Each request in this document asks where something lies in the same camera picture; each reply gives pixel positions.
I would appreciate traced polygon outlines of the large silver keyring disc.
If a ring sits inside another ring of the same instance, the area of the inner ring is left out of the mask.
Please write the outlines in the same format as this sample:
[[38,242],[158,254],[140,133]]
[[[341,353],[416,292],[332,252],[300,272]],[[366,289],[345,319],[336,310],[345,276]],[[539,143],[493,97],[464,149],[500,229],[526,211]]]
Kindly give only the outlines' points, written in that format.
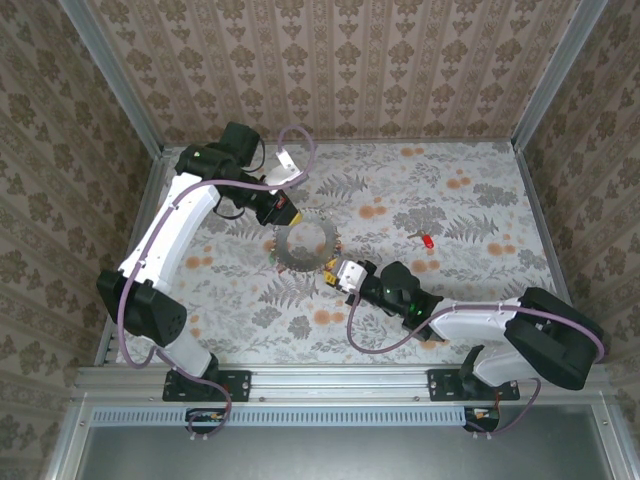
[[285,270],[321,270],[336,255],[339,234],[332,220],[320,212],[307,211],[293,226],[277,227],[273,256]]

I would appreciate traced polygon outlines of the floral patterned tablecloth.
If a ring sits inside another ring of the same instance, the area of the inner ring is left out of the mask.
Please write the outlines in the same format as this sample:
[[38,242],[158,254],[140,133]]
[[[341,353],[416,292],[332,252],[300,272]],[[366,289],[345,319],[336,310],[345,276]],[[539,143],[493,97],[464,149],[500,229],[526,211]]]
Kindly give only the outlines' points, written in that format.
[[[514,149],[497,142],[291,144],[307,180],[293,203],[337,227],[342,254],[377,267],[399,261],[424,290],[491,302],[553,290]],[[422,238],[407,236],[422,230]],[[178,264],[171,296],[190,333],[226,364],[458,363],[472,340],[408,340],[396,317],[351,311],[318,272],[282,269],[274,234],[223,202]]]

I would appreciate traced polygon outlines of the grey metal base panel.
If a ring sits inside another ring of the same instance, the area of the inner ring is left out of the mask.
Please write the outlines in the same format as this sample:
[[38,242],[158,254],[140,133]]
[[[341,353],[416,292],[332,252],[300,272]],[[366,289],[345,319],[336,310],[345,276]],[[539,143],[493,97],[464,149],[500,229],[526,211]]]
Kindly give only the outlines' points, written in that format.
[[615,406],[537,406],[511,430],[459,426],[101,426],[72,408],[45,480],[640,480]]

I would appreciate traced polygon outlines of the wide aluminium base rail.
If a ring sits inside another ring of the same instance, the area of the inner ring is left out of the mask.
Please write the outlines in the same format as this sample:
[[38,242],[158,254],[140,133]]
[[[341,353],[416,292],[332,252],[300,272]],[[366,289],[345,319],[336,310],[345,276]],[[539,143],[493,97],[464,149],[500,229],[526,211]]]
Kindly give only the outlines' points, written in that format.
[[[442,365],[237,365],[251,372],[251,405],[312,406],[411,405],[430,402],[432,370]],[[79,370],[72,390],[74,402],[96,405],[158,405],[166,367],[143,370],[109,364]]]

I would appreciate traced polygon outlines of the aluminium frame rail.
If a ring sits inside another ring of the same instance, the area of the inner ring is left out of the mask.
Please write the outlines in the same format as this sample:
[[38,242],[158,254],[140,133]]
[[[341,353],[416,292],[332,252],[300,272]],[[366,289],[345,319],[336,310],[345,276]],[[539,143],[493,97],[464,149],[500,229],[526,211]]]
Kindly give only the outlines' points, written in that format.
[[573,305],[569,290],[566,285],[566,281],[562,272],[560,262],[556,250],[554,248],[552,237],[549,232],[543,209],[541,207],[539,197],[537,195],[535,185],[529,168],[525,159],[525,156],[521,150],[514,149],[516,163],[519,168],[520,175],[525,187],[525,191],[530,203],[530,208],[536,223],[536,229],[538,231],[539,238],[541,240],[543,250],[549,265],[549,270],[553,280],[556,295],[570,306]]
[[[155,217],[157,204],[165,182],[168,162],[169,154],[167,153],[167,148],[162,146],[160,153],[153,158],[124,258],[127,258],[133,252]],[[107,315],[94,361],[96,367],[103,366],[107,362],[110,351],[109,345],[114,337],[114,329],[115,325],[111,316]]]

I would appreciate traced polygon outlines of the aluminium frame post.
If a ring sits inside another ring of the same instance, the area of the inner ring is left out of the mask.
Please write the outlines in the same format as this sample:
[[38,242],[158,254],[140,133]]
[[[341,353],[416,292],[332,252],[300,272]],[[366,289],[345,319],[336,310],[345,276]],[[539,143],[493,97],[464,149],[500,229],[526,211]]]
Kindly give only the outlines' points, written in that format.
[[533,137],[607,3],[580,1],[511,137],[516,152],[523,151]]
[[100,69],[118,103],[127,115],[150,157],[156,161],[162,155],[163,141],[151,116],[127,78],[124,62],[119,60],[96,15],[86,0],[59,0],[96,66]]

